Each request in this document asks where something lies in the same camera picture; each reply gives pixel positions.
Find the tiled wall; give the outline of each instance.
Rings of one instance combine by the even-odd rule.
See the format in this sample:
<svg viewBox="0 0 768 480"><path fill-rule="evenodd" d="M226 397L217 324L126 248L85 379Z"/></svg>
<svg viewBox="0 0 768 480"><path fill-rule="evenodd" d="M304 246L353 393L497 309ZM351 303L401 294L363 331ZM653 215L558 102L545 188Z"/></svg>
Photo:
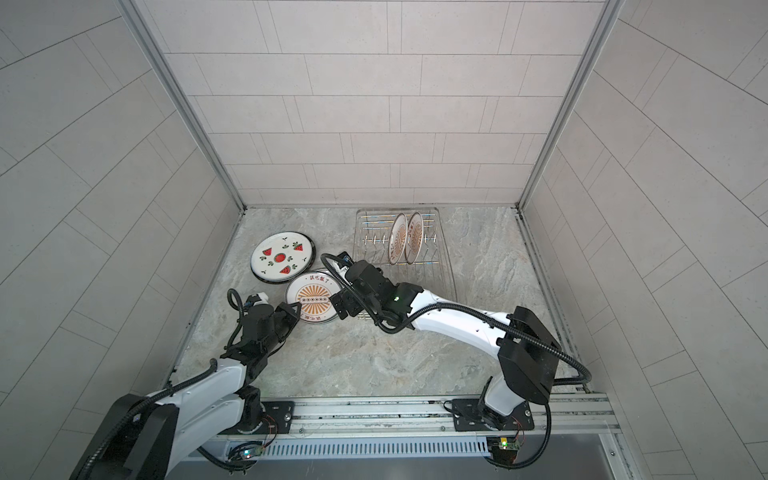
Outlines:
<svg viewBox="0 0 768 480"><path fill-rule="evenodd" d="M646 477L762 479L768 3L705 3L627 0L525 217Z"/></svg>
<svg viewBox="0 0 768 480"><path fill-rule="evenodd" d="M0 478L161 386L237 215L112 0L0 3Z"/></svg>
<svg viewBox="0 0 768 480"><path fill-rule="evenodd" d="M246 204L512 203L601 2L137 0Z"/></svg>

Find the white plate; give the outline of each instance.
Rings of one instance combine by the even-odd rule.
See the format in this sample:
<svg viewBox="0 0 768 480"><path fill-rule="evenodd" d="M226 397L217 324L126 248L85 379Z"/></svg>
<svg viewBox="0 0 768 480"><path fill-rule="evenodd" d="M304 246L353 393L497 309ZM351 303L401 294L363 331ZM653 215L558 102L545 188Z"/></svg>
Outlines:
<svg viewBox="0 0 768 480"><path fill-rule="evenodd" d="M308 323L325 323L338 314L330 297L341 291L341 287L328 270L302 273L293 279L286 291L287 303L301 303L300 318Z"/></svg>
<svg viewBox="0 0 768 480"><path fill-rule="evenodd" d="M414 263L422 251L424 240L424 220L419 212L411 215L408 220L408 238L406 240L406 262Z"/></svg>
<svg viewBox="0 0 768 480"><path fill-rule="evenodd" d="M400 214L389 231L389 263L395 265L400 261L403 250L406 249L406 216Z"/></svg>
<svg viewBox="0 0 768 480"><path fill-rule="evenodd" d="M284 283L315 260L315 246L298 232L275 233L259 243L250 257L250 269L259 280Z"/></svg>

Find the gray stone surface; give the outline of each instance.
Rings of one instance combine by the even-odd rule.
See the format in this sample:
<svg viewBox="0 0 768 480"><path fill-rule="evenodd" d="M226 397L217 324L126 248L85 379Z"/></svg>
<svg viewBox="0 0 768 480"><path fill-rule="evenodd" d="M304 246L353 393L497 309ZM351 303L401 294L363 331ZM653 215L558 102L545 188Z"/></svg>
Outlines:
<svg viewBox="0 0 768 480"><path fill-rule="evenodd" d="M297 230L321 253L352 252L355 213L356 208L248 210L174 382L205 370L208 359L223 352L237 319L227 289L237 289L243 299L265 292L273 305L285 300L286 284L262 283L250 271L250 255L263 238ZM513 210L451 207L440 214L458 301L508 312L526 306L554 331ZM318 258L315 267L321 266ZM439 333L387 335L368 320L347 318L299 323L254 385L264 397L476 394L498 371L496 359Z"/></svg>

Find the metal rack wire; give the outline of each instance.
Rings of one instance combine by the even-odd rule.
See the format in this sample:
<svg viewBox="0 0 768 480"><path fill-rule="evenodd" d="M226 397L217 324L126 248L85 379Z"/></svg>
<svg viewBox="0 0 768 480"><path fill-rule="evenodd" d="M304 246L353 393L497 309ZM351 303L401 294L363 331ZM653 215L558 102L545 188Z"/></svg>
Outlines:
<svg viewBox="0 0 768 480"><path fill-rule="evenodd" d="M389 232L400 213L410 220L415 212L424 221L423 244L413 264L405 257L396 265L389 263ZM456 300L456 285L448 258L448 249L436 208L361 209L356 214L354 260L366 260L382 270L393 283L409 282L423 286L443 298Z"/></svg>

